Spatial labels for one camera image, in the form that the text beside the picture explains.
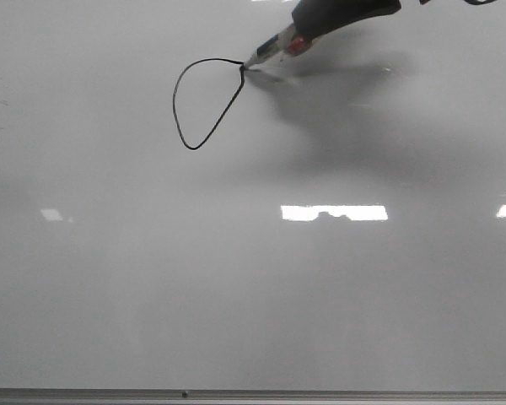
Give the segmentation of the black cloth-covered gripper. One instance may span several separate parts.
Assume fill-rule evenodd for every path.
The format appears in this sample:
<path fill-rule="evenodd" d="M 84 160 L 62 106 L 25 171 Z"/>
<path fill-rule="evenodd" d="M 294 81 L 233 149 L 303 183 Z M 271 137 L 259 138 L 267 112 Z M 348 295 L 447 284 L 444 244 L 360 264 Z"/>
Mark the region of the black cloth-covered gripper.
<path fill-rule="evenodd" d="M 400 10 L 397 0 L 311 0 L 299 1 L 292 19 L 297 32 L 312 41 L 347 25 Z"/>

